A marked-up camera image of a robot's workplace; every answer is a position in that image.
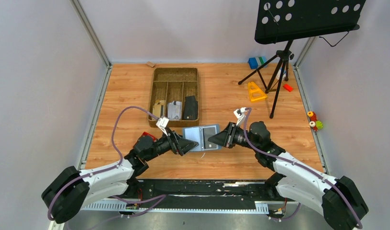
yellow plastic triangle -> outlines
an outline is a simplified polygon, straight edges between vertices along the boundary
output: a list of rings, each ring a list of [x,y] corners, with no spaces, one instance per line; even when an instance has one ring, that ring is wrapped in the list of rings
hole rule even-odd
[[[247,83],[247,87],[251,102],[262,101],[268,97],[253,81]]]

red toy block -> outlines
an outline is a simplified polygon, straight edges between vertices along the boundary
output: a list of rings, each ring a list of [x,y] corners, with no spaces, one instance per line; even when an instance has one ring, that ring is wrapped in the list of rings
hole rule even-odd
[[[293,88],[292,88],[291,86],[289,86],[288,84],[285,84],[285,85],[284,85],[284,88],[285,88],[286,90],[288,90],[288,92],[291,92],[291,91],[293,90]]]

music stand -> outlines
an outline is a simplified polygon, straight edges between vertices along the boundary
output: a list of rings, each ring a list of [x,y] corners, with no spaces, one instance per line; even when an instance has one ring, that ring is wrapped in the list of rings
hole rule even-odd
[[[254,40],[260,44],[288,42],[284,50],[277,50],[272,58],[252,71],[243,80],[239,81],[238,84],[241,85],[257,72],[265,87],[265,92],[276,91],[270,114],[270,118],[272,119],[274,117],[274,110],[277,104],[284,70],[286,70],[285,80],[288,80],[289,60],[292,60],[294,57],[294,54],[289,50],[293,40],[358,30],[360,27],[357,22],[365,2],[366,0],[260,0]],[[266,85],[260,69],[276,58],[280,58],[280,60],[270,82]],[[272,84],[280,68],[281,74],[277,89],[272,89]]]

brown box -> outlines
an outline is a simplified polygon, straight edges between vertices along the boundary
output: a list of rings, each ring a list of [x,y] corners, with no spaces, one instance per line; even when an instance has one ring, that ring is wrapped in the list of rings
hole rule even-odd
[[[198,101],[198,119],[179,120],[168,122],[169,127],[192,127],[199,125],[200,118],[200,93],[199,93],[199,75],[196,68],[156,68],[154,70],[153,86],[150,97],[150,112],[157,100],[166,100],[166,109],[164,116],[167,115],[168,103],[172,101],[182,102],[182,112],[185,108],[185,97],[194,95]],[[156,127],[156,121],[148,116],[148,122],[151,127]]]

colorful toy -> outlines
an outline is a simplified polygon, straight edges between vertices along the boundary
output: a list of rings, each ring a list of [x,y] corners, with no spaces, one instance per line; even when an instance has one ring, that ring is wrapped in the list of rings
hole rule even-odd
[[[251,57],[248,59],[248,64],[250,65],[250,69],[257,69],[262,64],[266,63],[267,59],[262,57]]]
[[[283,87],[284,89],[288,90],[288,92],[291,92],[293,90],[293,88],[288,84],[285,84]]]
[[[251,102],[258,102],[266,99],[268,96],[254,83],[253,81],[247,83],[248,94]]]
[[[319,129],[323,129],[323,123],[321,121],[318,120],[318,118],[316,117],[316,113],[313,112],[313,111],[309,111],[307,113],[308,117],[309,117],[309,126],[315,130],[315,131],[318,131]]]

